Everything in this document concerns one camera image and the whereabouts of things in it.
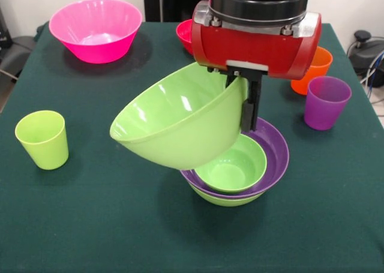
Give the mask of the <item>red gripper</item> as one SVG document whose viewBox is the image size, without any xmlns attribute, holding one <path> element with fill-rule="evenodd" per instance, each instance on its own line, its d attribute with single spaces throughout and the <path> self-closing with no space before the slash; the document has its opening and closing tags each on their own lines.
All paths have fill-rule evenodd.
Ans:
<svg viewBox="0 0 384 273">
<path fill-rule="evenodd" d="M 220 21 L 213 26 L 213 10 L 200 1 L 193 13 L 191 42 L 195 60 L 203 66 L 229 71 L 243 68 L 265 72 L 281 79 L 301 79 L 314 58 L 321 35 L 319 13 L 307 12 L 291 26 L 250 27 Z M 229 87 L 239 76 L 226 77 Z M 255 131 L 263 74 L 250 74 L 247 98 L 242 104 L 241 130 Z"/>
</svg>

